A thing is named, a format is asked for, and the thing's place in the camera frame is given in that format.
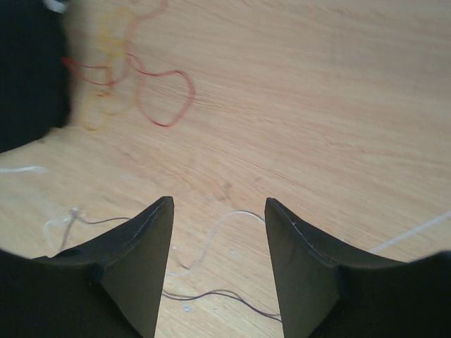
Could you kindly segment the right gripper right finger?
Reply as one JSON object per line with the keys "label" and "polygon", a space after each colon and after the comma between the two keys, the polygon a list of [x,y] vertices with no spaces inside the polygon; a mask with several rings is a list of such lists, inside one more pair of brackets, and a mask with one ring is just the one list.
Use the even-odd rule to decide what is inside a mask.
{"label": "right gripper right finger", "polygon": [[383,337],[381,273],[398,262],[349,245],[274,198],[266,235],[285,337]]}

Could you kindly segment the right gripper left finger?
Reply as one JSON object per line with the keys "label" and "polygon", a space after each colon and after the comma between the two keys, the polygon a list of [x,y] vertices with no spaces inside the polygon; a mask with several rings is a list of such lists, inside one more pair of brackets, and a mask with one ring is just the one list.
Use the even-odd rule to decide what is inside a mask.
{"label": "right gripper left finger", "polygon": [[153,337],[174,202],[163,196],[135,217],[53,257],[35,259],[50,278],[52,337]]}

